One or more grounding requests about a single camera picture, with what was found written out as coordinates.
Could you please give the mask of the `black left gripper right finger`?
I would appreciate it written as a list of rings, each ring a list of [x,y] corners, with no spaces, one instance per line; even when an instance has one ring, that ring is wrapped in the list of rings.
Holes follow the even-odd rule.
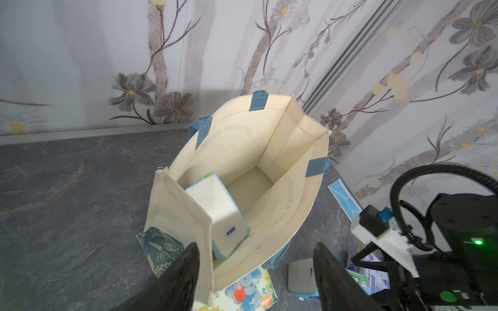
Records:
[[[313,269],[322,310],[375,311],[382,308],[354,281],[321,242],[313,252]]]

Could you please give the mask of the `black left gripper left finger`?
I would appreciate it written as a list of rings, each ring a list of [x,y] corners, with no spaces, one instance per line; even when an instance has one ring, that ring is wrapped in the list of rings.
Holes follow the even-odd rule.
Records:
[[[148,289],[116,310],[191,310],[200,271],[200,251],[192,242]]]

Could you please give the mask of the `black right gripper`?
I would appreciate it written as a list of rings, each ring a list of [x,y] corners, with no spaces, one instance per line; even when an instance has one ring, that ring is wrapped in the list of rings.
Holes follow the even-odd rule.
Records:
[[[459,260],[451,252],[432,252],[412,257],[418,276],[394,260],[385,251],[383,259],[367,261],[379,247],[374,243],[359,249],[351,264],[364,270],[386,273],[389,288],[371,295],[386,310],[430,310],[439,306],[455,306],[459,284]]]

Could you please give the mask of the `purple tissue pack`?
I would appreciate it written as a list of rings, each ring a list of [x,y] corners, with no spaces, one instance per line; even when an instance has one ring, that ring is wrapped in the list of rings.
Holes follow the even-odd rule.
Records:
[[[350,274],[369,295],[390,289],[389,274],[387,272],[359,267],[352,263],[352,257],[362,250],[364,250],[364,246],[348,251],[346,269],[351,271]]]

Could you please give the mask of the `white blue tissue pack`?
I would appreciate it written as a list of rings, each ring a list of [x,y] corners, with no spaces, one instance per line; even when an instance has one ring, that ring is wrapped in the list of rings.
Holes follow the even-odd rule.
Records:
[[[232,196],[214,172],[185,191],[212,220],[211,242],[214,259],[228,259],[251,232]]]

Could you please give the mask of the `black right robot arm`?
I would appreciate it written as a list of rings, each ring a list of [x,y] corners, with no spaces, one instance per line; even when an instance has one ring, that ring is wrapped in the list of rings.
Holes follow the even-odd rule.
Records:
[[[452,174],[490,191],[438,194],[425,213],[401,199],[410,181]],[[355,266],[385,272],[390,287],[373,294],[387,310],[497,305],[497,181],[472,168],[437,163],[402,174],[390,190],[390,206],[366,207],[351,232],[365,247]]]

